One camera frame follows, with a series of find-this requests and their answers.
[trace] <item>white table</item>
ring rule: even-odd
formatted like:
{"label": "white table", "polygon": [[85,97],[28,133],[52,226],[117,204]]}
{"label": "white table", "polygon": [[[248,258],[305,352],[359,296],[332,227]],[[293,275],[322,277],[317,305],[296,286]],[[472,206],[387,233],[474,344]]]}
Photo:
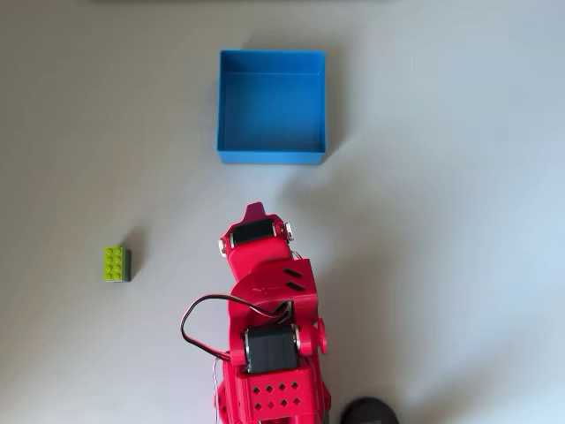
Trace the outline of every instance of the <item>white table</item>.
{"label": "white table", "polygon": [[[334,408],[565,414],[565,4],[4,2],[0,421],[212,423],[187,305],[261,200],[312,259]],[[221,48],[325,49],[331,155],[219,163]],[[126,240],[136,274],[102,281]],[[226,343],[225,305],[187,329]]]}

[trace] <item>open blue box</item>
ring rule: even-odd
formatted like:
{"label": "open blue box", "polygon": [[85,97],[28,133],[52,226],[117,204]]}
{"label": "open blue box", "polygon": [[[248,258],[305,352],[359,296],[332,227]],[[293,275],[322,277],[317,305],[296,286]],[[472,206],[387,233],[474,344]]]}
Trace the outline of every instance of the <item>open blue box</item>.
{"label": "open blue box", "polygon": [[217,151],[225,163],[320,163],[322,51],[222,50]]}

